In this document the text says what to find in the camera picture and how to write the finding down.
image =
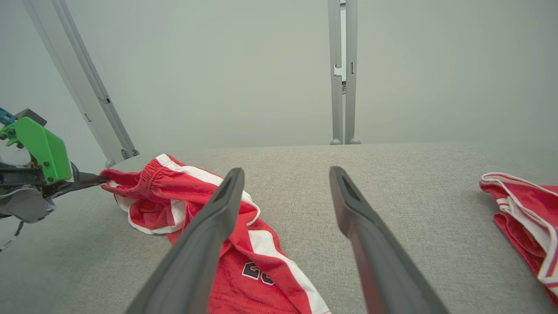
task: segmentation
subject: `red fabric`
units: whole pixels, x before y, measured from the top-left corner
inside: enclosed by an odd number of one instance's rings
[[[550,223],[554,228],[558,227],[558,197],[548,191],[558,193],[557,186],[541,186],[543,189],[537,188],[534,184],[526,184],[524,181],[519,181],[517,178],[505,174],[497,174],[501,176],[499,179],[503,180],[502,185],[494,183],[486,183],[481,180],[480,187],[483,191],[490,193],[495,200],[502,206],[508,206],[509,196],[514,196],[518,203],[513,201],[516,205],[521,205],[524,208],[534,212],[538,217]],[[494,215],[494,221],[508,237],[513,246],[517,249],[519,254],[523,257],[531,271],[535,276],[539,275],[541,266],[547,253],[541,245],[535,240],[533,235],[512,215],[507,212],[499,212]],[[554,275],[554,268],[558,255],[554,254],[550,257],[554,265],[545,274],[550,277]],[[558,297],[549,290],[547,286],[543,285],[546,293],[549,295],[553,304],[558,306]]]
[[[188,169],[201,171],[201,175],[209,173],[199,168],[187,167],[168,155],[161,155],[149,162],[139,173],[122,173],[112,169],[103,171],[101,175],[109,176],[113,182],[103,185],[102,188],[115,194],[119,205],[128,210],[130,223],[133,226],[135,224],[134,227],[140,230],[142,227],[157,230],[175,226],[178,216],[173,216],[171,207],[179,201],[185,201],[184,208],[180,208],[185,212],[184,226],[178,226],[181,228],[167,234],[174,244],[186,225],[218,187],[199,179],[199,175],[188,173]],[[278,257],[254,252],[253,246],[257,246],[265,251],[276,250],[284,256],[277,234],[261,219],[255,219],[259,209],[250,202],[246,201],[243,195],[236,227],[223,243],[208,312],[311,314],[311,303],[316,302],[309,298],[308,287],[305,290],[301,286],[300,275],[297,274],[298,277],[295,278],[291,271],[292,266],[289,268],[287,263]],[[251,240],[249,231],[267,231],[268,233],[255,232],[252,235],[257,234],[262,239],[269,235],[272,248],[262,247],[264,242],[259,240]],[[246,272],[245,266],[249,263],[255,264],[251,277],[243,274]],[[319,294],[318,298],[319,302],[323,302]],[[323,308],[319,314],[329,312],[325,304],[320,306],[314,304],[313,308]]]

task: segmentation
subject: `gray wall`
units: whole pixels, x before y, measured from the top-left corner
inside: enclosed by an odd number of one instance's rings
[[[331,142],[326,1],[67,2],[140,153]]]
[[[363,143],[558,148],[558,1],[359,1]]]
[[[70,160],[85,172],[104,169],[106,157],[78,111],[23,3],[0,1],[0,107],[11,113],[30,108],[46,128],[64,140]],[[17,149],[0,142],[0,155]]]

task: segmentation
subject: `printed number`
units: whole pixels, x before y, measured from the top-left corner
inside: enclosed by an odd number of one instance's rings
[[[254,280],[259,279],[259,275],[262,275],[262,281],[265,284],[273,285],[274,282],[268,276],[266,276],[262,271],[256,267],[254,262],[246,263],[244,269],[242,270],[242,276],[250,277]]]
[[[244,270],[242,271],[243,275],[253,278],[255,280],[259,279],[260,273],[261,271],[256,267],[255,263],[246,263],[246,265],[244,265]]]
[[[271,280],[268,276],[262,273],[262,281],[265,284],[269,284],[270,286],[274,284],[273,280]]]

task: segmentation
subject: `metal pole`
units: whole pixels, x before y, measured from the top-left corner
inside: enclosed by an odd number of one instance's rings
[[[339,0],[328,0],[329,13],[329,69],[331,77],[331,118],[333,140],[331,145],[343,144],[343,108],[341,99],[341,76],[335,68],[341,68],[341,5]]]
[[[360,144],[354,137],[357,85],[357,0],[347,0],[347,94],[345,100],[345,144]]]
[[[101,81],[99,73],[97,73],[95,65],[93,65],[93,61],[91,60],[91,57],[89,56],[89,53],[85,48],[85,44],[83,43],[81,36],[79,35],[78,28],[76,27],[74,19],[70,14],[70,10],[68,9],[66,1],[52,0],[52,4],[56,9],[56,14],[58,14],[58,18],[60,19],[60,22],[64,27],[64,31],[66,32],[66,35],[70,40],[72,48],[74,49],[74,52],[78,57],[79,63],[81,64],[81,67],[83,68],[83,71],[85,72],[85,75],[87,76],[87,79],[91,84],[95,95],[99,99],[101,108],[107,116],[110,125],[114,129],[118,141],[122,145],[122,156],[124,157],[124,159],[128,159],[132,156],[139,155],[140,153],[134,147],[132,139],[130,139],[128,132],[126,132],[126,128],[124,128],[124,125],[122,124],[122,121],[120,120],[120,117],[118,116],[118,113],[116,111],[116,108],[114,108],[114,105],[110,100],[107,90],[105,89],[103,82]]]

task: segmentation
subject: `cable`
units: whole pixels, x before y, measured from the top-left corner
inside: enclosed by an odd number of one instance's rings
[[[16,192],[19,192],[19,191],[23,191],[23,190],[33,190],[33,189],[35,189],[35,188],[21,188],[21,189],[13,190],[13,191],[11,191],[11,192],[9,192],[9,193],[0,195],[0,199],[5,198],[6,196],[10,196],[10,195],[12,195],[12,194],[14,194],[14,193],[16,193]]]
[[[0,246],[0,253],[16,240],[17,236],[20,235],[20,231],[22,228],[23,228],[23,221],[20,221],[20,225],[17,227],[16,233],[13,235],[13,237],[9,239],[8,242],[6,242],[6,244]]]

